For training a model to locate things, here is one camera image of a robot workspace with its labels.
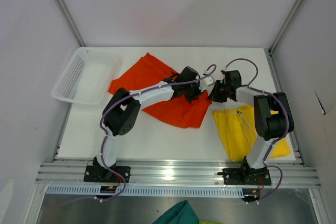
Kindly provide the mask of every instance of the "red cloth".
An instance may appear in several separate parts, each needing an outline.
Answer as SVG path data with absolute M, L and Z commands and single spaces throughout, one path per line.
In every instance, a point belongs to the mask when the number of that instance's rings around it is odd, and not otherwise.
M 170 77 L 174 69 L 147 53 L 144 57 L 127 70 L 119 79 L 113 80 L 109 92 L 114 94 L 119 88 L 138 90 Z M 207 100 L 207 91 L 198 99 L 189 103 L 184 96 L 169 101 L 159 102 L 143 109 L 144 112 L 156 119 L 181 128 L 201 127 L 204 115 L 211 104 Z

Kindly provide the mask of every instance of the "white wall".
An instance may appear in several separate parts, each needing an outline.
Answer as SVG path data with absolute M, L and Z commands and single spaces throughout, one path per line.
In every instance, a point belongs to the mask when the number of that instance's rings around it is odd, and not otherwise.
M 295 0 L 65 0 L 89 46 L 269 48 Z
M 293 110 L 304 160 L 317 168 L 336 222 L 336 2 L 307 0 L 274 59 Z M 314 92 L 326 106 L 321 114 Z
M 0 189 L 14 179 L 3 223 L 20 223 L 66 104 L 51 89 L 78 47 L 54 0 L 0 0 Z

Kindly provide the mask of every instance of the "gray floor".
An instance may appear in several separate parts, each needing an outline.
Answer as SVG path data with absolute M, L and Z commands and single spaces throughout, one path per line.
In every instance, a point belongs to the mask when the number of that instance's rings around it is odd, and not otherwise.
M 241 199 L 122 196 L 99 203 L 84 199 L 62 207 L 72 195 L 46 195 L 39 224 L 152 223 L 174 204 L 187 199 L 202 220 L 248 224 L 318 223 L 308 190 L 280 189 L 260 205 Z

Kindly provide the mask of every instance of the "teal fabric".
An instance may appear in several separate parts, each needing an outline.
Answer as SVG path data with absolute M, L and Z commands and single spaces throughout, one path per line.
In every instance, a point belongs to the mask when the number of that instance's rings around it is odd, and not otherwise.
M 189 202 L 184 200 L 171 207 L 153 224 L 198 224 L 199 222 Z

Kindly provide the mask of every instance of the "laundry basket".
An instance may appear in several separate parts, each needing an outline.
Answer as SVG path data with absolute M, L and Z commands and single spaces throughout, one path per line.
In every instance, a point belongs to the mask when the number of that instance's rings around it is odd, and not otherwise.
M 120 65 L 121 57 L 106 49 L 80 47 L 70 58 L 51 96 L 71 103 L 98 104 Z

